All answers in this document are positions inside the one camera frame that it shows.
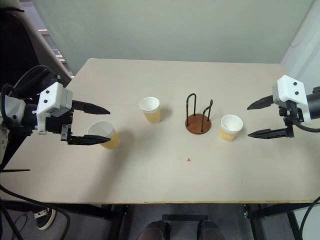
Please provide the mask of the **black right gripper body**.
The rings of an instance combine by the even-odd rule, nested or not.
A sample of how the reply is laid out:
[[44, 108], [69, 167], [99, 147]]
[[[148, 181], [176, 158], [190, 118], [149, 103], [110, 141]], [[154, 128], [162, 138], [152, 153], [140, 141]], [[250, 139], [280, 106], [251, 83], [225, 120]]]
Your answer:
[[300, 128], [302, 126], [300, 117], [301, 111], [297, 107], [297, 104], [291, 100], [285, 103], [285, 106], [278, 106], [279, 115], [283, 117], [285, 128], [280, 130], [281, 135], [279, 137], [293, 138], [294, 130], [293, 126]]

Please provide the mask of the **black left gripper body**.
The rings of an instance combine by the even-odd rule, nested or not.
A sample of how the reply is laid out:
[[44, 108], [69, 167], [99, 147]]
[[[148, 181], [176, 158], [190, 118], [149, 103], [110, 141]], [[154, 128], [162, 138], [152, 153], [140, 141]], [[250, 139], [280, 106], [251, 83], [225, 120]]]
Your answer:
[[51, 116], [46, 118], [46, 130], [53, 134], [59, 134], [60, 140], [71, 143], [72, 140], [72, 123], [74, 109], [71, 108], [59, 117]]

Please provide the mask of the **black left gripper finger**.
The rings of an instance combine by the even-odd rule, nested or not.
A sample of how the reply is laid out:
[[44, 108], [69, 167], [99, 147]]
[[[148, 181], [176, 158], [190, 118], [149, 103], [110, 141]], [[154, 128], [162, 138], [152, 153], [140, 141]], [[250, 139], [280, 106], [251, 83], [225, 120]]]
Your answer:
[[84, 113], [93, 114], [93, 115], [110, 115], [111, 114], [109, 110], [101, 106], [88, 103], [88, 102], [77, 101], [77, 100], [72, 101], [72, 108], [74, 110], [82, 111]]
[[70, 136], [67, 138], [68, 145], [91, 146], [109, 142], [111, 138], [99, 135]]

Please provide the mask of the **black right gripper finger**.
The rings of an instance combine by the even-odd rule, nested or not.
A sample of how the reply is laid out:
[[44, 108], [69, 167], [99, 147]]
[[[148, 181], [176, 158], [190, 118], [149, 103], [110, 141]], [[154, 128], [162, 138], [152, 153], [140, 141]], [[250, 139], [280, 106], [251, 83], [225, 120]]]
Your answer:
[[270, 107], [273, 103], [274, 103], [273, 96], [269, 95], [250, 104], [247, 107], [247, 110], [263, 109], [266, 107]]
[[257, 138], [257, 139], [275, 139], [275, 138], [283, 138], [283, 137], [286, 138], [287, 132], [285, 128], [276, 129], [276, 130], [271, 130], [270, 128], [268, 128], [268, 129], [257, 130], [255, 132], [249, 133], [247, 136], [251, 138]]

